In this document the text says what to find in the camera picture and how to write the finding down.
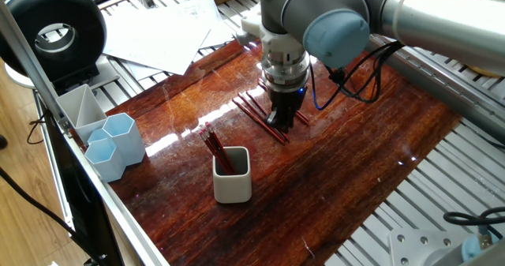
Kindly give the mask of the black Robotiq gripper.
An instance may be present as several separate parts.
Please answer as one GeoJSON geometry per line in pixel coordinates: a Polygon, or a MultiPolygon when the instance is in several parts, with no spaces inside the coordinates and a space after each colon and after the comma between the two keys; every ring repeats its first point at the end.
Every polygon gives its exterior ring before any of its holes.
{"type": "Polygon", "coordinates": [[[306,86],[292,92],[277,92],[269,88],[267,93],[271,100],[271,112],[264,119],[265,123],[288,133],[294,127],[295,114],[300,110],[306,92],[306,86]]]}

